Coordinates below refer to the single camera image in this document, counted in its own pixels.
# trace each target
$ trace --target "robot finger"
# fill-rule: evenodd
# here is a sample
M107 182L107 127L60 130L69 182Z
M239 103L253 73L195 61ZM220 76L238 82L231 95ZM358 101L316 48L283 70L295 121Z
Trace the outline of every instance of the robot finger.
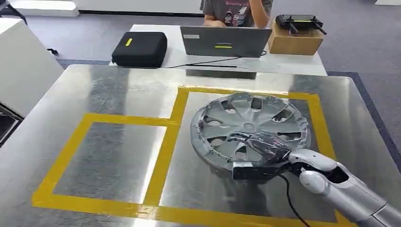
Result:
M241 137L241 136L230 136L230 137L227 138L228 142L238 141L238 142L242 142L242 143L247 143L247 140L248 140L248 138L244 138L244 137Z
M260 139L248 139L247 140L249 144L251 144L253 147L257 146L259 149L265 149L265 150L269 150L272 148L277 148L274 144L262 141Z
M261 132L259 132L257 134L263 135L263 136L271 136L271 137L276 137L277 136L277 134L271 133L271 132L266 131L266 130L262 130Z
M242 137L242 138L248 139L248 138L250 138L250 137L252 136L252 134L247 133L247 132L236 131L236 132L230 133L230 134L228 135L228 137L232 137L232 136Z

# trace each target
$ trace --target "yellow tape outline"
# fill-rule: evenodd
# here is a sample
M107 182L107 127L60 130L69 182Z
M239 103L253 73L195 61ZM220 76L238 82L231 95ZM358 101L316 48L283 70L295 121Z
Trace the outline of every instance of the yellow tape outline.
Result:
M53 166L32 196L32 206L60 210L71 210L85 213L114 215L132 218L143 218L158 221L176 222L185 225L205 226L238 226L238 227L303 227L297 219L263 217L234 214L208 210L159 206L159 201L166 181L171 157L174 152L181 120L190 92L232 94L248 91L259 95L274 95L282 98L306 100L311 114L312 124L319 150L326 156L335 159L334 149L328 134L326 121L317 94L293 92L265 92L247 89L187 87L180 86L170 118L150 118L137 116L87 113L73 132L65 147L61 150ZM53 190L62 174L67 169L74 153L84 139L93 122L118 124L136 124L167 127L160 152L149 182L143 204L110 201L78 196L53 194ZM355 227L340 213L335 211L337 223L310 221L312 226L320 227Z

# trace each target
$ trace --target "metal table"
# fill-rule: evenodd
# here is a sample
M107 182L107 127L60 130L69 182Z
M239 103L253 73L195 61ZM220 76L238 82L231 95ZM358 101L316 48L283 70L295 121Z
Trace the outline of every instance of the metal table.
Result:
M74 65L0 150L0 226L302 227L281 179L234 182L191 146L194 113L244 90L288 98L313 149L401 209L400 173L349 78ZM287 177L310 225L351 226Z

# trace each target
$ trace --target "yellow label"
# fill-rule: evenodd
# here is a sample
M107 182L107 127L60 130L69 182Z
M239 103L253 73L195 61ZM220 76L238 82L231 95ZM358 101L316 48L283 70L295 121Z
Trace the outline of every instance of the yellow label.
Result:
M131 44L131 42L132 42L132 38L130 38L130 39L128 40L128 42L125 44L125 46L129 46L129 45Z
M226 48L226 49L232 49L232 46L215 46L214 48Z

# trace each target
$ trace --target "white desk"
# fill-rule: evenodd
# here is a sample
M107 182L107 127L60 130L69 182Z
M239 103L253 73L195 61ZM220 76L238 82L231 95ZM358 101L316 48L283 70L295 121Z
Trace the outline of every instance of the white desk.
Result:
M377 0L376 5L401 6L401 0Z
M62 74L21 19L0 18L0 102L25 117Z
M181 38L180 26L169 25L133 25L131 31L159 31L167 36L167 53L162 67L172 67L189 63L213 61L230 57L211 57L187 55ZM288 74L304 74L327 76L319 54L314 56L270 54L256 58L240 58L237 60L208 63L208 65L229 65L237 68L182 66L181 69L227 70L247 72L276 72Z

